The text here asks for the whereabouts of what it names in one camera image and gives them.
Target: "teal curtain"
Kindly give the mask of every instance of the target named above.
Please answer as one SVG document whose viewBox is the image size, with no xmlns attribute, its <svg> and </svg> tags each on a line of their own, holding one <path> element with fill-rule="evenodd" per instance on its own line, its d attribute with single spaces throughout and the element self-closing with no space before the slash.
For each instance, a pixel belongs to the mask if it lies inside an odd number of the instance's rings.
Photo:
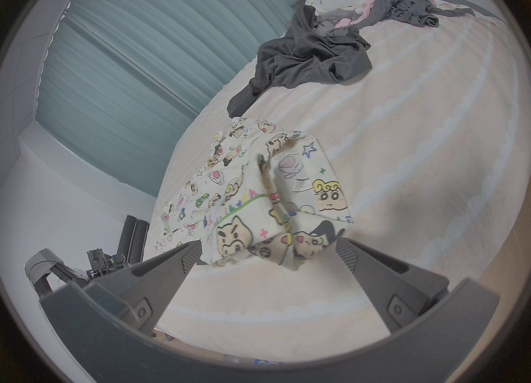
<svg viewBox="0 0 531 383">
<path fill-rule="evenodd" d="M 54 34 L 37 121 L 85 161 L 157 195 L 176 142 L 281 36 L 293 0 L 72 0 Z"/>
</svg>

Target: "cartoon print shirt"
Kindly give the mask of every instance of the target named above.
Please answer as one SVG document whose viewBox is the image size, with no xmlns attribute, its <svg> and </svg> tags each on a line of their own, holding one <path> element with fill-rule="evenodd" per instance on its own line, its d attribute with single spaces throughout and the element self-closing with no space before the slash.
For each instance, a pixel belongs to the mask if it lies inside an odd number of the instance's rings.
<svg viewBox="0 0 531 383">
<path fill-rule="evenodd" d="M 202 262 L 254 254 L 296 270 L 352 220 L 317 139 L 273 123 L 234 118 L 211 155 L 166 204 L 157 253 L 200 240 Z"/>
</svg>

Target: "cartoon girl with blonde hair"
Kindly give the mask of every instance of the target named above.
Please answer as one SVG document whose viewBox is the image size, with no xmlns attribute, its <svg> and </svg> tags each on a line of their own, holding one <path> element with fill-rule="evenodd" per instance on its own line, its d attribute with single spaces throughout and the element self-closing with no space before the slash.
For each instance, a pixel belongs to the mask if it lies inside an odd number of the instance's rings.
<svg viewBox="0 0 531 383">
<path fill-rule="evenodd" d="M 315 194 L 317 208 L 321 212 L 323 210 L 344 210 L 347 208 L 345 196 L 339 187 L 339 183 L 335 180 L 328 182 L 315 180 L 313 182 L 313 193 Z"/>
</svg>

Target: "star print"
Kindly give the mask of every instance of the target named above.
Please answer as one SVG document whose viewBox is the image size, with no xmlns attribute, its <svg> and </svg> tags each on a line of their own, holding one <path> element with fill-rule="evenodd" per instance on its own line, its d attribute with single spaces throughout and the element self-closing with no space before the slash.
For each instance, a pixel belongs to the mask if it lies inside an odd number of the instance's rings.
<svg viewBox="0 0 531 383">
<path fill-rule="evenodd" d="M 312 141 L 312 143 L 309 146 L 303 146 L 303 147 L 304 147 L 304 151 L 303 151 L 302 154 L 303 154 L 303 156 L 306 156 L 308 158 L 309 158 L 309 154 L 310 153 L 313 153 L 314 151 L 317 151 L 317 148 L 315 148 L 313 146 L 313 141 Z"/>
</svg>

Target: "bed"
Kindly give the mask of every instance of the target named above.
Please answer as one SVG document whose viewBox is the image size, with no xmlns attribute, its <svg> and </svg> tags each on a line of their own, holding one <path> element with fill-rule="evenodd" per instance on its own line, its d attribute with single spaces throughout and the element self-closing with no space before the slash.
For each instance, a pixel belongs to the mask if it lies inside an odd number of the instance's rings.
<svg viewBox="0 0 531 383">
<path fill-rule="evenodd" d="M 452 7 L 439 1 L 441 7 Z M 363 28 L 373 69 L 347 83 L 269 88 L 244 114 L 317 137 L 354 225 L 345 234 L 441 273 L 479 278 L 522 206 L 531 170 L 531 87 L 520 48 L 494 17 L 394 20 Z M 176 145 L 144 249 L 156 255 L 164 202 L 201 167 L 256 59 L 225 85 Z M 296 272 L 252 257 L 194 267 L 157 330 L 209 351 L 307 361 L 388 336 L 333 249 Z"/>
</svg>

